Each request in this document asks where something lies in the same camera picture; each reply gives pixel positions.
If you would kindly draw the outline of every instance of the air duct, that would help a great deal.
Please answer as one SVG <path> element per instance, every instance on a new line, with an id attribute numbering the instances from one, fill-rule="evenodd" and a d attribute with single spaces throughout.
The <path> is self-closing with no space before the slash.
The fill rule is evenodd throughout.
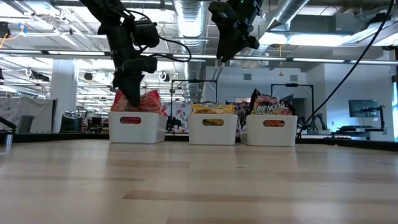
<path id="1" fill-rule="evenodd" d="M 200 38 L 205 33 L 206 3 L 203 1 L 175 0 L 175 11 L 177 12 L 178 31 L 182 37 Z M 205 47 L 201 40 L 181 40 L 193 54 L 202 54 Z M 206 77 L 205 66 L 201 62 L 188 62 L 184 65 L 186 79 L 203 80 Z M 187 93 L 192 101 L 200 101 L 202 83 L 189 83 Z"/>
<path id="2" fill-rule="evenodd" d="M 300 12 L 300 10 L 310 0 L 279 0 L 278 8 L 274 11 L 274 17 L 266 20 L 265 33 L 273 28 L 276 28 L 282 24 L 290 23 L 293 18 Z M 257 50 L 250 51 L 248 56 L 261 56 L 267 50 L 269 44 L 262 44 L 261 38 L 260 47 Z M 241 64 L 242 68 L 250 68 L 253 62 L 244 62 Z"/>

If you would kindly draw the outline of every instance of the snack bag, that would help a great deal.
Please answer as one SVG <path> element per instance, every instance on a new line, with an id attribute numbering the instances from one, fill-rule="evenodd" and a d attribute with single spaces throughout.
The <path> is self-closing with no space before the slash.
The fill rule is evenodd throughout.
<path id="1" fill-rule="evenodd" d="M 160 96 L 158 90 L 149 91 L 141 96 L 138 107 L 133 107 L 129 100 L 118 90 L 111 111 L 152 112 L 160 114 Z"/>
<path id="2" fill-rule="evenodd" d="M 192 105 L 193 114 L 234 114 L 234 105 L 197 103 Z"/>
<path id="3" fill-rule="evenodd" d="M 254 90 L 249 105 L 249 114 L 295 115 L 293 95 L 279 100 L 276 96 L 261 94 Z"/>

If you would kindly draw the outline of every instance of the white plastic bin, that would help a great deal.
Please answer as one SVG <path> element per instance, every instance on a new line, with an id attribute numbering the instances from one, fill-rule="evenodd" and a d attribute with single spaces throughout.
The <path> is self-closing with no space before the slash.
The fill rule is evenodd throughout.
<path id="1" fill-rule="evenodd" d="M 109 140 L 117 143 L 164 141 L 167 118 L 157 113 L 109 112 Z"/>
<path id="2" fill-rule="evenodd" d="M 208 125 L 206 119 L 220 119 L 223 125 Z M 237 122 L 238 116 L 235 114 L 190 114 L 189 144 L 233 145 Z"/>
<path id="3" fill-rule="evenodd" d="M 281 121 L 281 127 L 266 126 L 265 121 Z M 250 146 L 295 145 L 297 116 L 249 115 L 247 130 L 241 132 L 241 142 Z"/>

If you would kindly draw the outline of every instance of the bin handle cutout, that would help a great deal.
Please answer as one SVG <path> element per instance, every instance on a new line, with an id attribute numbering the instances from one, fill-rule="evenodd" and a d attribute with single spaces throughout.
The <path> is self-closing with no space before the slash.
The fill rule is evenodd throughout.
<path id="1" fill-rule="evenodd" d="M 262 123 L 265 127 L 281 128 L 285 126 L 285 121 L 281 120 L 265 120 Z"/>
<path id="2" fill-rule="evenodd" d="M 224 125 L 224 120 L 223 119 L 203 119 L 201 123 L 204 126 L 222 126 Z"/>
<path id="3" fill-rule="evenodd" d="M 120 123 L 122 124 L 141 124 L 141 118 L 138 117 L 121 117 Z"/>

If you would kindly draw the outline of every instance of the white pillar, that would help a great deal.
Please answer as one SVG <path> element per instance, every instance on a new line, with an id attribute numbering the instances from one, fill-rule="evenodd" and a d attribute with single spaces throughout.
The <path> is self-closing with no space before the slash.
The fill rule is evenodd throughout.
<path id="1" fill-rule="evenodd" d="M 64 112 L 75 111 L 78 78 L 79 69 L 73 60 L 54 59 L 50 98 L 57 100 L 57 107 L 55 109 L 53 133 L 60 131 Z"/>

